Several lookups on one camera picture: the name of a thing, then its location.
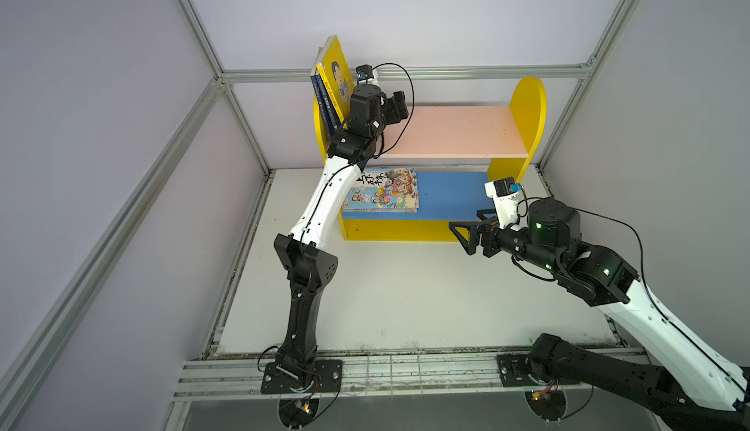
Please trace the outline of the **yellow cartoon book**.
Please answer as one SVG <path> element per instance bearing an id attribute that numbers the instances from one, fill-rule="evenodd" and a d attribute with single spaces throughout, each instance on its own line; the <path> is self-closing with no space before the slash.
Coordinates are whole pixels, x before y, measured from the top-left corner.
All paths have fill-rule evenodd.
<path id="1" fill-rule="evenodd" d="M 336 35 L 329 36 L 316 58 L 316 73 L 322 80 L 330 105 L 341 125 L 349 116 L 355 82 Z"/>

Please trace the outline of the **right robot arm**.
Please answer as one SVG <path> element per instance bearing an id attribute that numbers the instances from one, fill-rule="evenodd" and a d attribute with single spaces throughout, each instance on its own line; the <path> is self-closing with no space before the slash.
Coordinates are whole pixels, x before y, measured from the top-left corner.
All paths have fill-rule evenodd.
<path id="1" fill-rule="evenodd" d="M 672 430 L 748 429 L 749 370 L 680 321 L 616 251 L 584 242 L 577 208 L 539 199 L 525 226 L 517 220 L 514 210 L 493 210 L 448 228 L 468 255 L 508 253 L 547 271 L 551 282 L 617 323 L 656 360 L 633 364 L 543 333 L 525 359 L 533 378 L 587 383 L 652 411 Z"/>

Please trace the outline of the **light blue comic book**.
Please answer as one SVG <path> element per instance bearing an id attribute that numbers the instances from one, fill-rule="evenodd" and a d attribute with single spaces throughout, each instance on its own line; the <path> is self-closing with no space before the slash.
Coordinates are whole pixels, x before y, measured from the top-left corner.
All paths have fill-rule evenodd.
<path id="1" fill-rule="evenodd" d="M 418 179 L 415 169 L 371 169 L 353 184 L 343 212 L 417 212 Z"/>

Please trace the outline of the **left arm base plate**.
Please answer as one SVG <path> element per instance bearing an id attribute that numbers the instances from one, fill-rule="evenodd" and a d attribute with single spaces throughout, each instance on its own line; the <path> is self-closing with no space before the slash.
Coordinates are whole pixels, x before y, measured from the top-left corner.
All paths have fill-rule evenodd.
<path id="1" fill-rule="evenodd" d="M 265 366 L 261 394 L 337 392 L 343 378 L 343 368 L 343 361 L 327 359 L 316 360 L 312 365 L 312 370 L 289 372 L 281 368 L 276 362 L 270 362 Z"/>

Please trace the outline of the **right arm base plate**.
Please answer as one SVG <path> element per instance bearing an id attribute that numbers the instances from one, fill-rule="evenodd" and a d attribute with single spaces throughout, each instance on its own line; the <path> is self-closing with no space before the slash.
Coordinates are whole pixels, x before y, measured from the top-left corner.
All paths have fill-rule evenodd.
<path id="1" fill-rule="evenodd" d="M 502 353 L 495 360 L 504 387 L 535 386 L 544 389 L 553 383 L 560 386 L 581 384 L 580 380 L 554 376 L 546 360 L 530 358 L 527 354 Z"/>

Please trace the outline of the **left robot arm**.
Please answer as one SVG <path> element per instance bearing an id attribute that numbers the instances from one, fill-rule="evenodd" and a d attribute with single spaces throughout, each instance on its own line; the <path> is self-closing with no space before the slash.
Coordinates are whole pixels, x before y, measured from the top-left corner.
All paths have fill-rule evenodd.
<path id="1" fill-rule="evenodd" d="M 378 85 L 357 85 L 350 106 L 349 116 L 328 139 L 324 170 L 306 210 L 288 234 L 273 242 L 290 287 L 287 332 L 273 369 L 296 390 L 316 379 L 318 310 L 338 266 L 338 258 L 326 251 L 329 233 L 353 184 L 381 153 L 386 128 L 409 118 L 404 93 L 388 97 Z"/>

